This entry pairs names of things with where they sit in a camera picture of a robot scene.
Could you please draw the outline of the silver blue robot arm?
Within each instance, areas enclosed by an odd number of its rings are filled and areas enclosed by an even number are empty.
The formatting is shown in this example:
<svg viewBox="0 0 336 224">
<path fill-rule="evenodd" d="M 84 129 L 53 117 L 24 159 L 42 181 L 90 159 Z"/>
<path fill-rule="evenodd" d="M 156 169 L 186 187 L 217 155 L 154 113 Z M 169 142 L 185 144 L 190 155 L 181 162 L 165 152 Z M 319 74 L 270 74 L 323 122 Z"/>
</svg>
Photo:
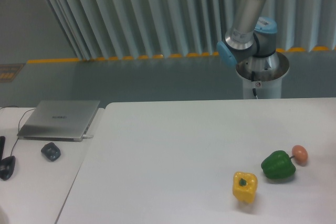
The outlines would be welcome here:
<svg viewBox="0 0 336 224">
<path fill-rule="evenodd" d="M 254 48 L 254 31 L 265 2 L 266 0 L 240 0 L 232 27 L 217 43 L 219 56 L 229 66 L 235 66 L 257 53 Z"/>
</svg>

